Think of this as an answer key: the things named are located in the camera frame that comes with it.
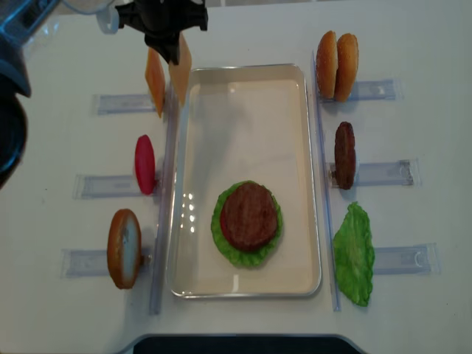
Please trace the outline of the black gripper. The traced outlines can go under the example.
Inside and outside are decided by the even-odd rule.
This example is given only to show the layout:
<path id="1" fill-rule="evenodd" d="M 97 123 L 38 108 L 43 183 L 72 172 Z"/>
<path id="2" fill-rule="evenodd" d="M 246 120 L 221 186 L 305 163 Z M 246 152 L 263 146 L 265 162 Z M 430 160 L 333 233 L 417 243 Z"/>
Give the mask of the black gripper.
<path id="1" fill-rule="evenodd" d="M 208 13 L 205 1 L 136 0 L 116 6 L 119 28 L 128 26 L 145 35 L 148 47 L 157 51 L 168 64 L 180 61 L 180 32 L 197 27 L 207 31 Z"/>

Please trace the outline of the dark robot arm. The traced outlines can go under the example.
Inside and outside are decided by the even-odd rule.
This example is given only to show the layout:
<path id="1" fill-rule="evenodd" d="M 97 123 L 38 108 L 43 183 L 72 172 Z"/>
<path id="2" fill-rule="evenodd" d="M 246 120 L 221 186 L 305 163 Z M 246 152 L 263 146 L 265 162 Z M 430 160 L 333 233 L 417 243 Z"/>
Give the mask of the dark robot arm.
<path id="1" fill-rule="evenodd" d="M 58 7 L 58 1 L 1 2 L 1 183 L 6 184 L 24 153 L 27 115 L 18 96 L 30 97 L 31 87 L 24 59 L 24 45 Z M 207 30 L 205 1 L 64 1 L 81 15 L 94 15 L 105 34 L 125 26 L 145 36 L 145 43 L 167 63 L 180 61 L 178 37 L 197 27 Z"/>

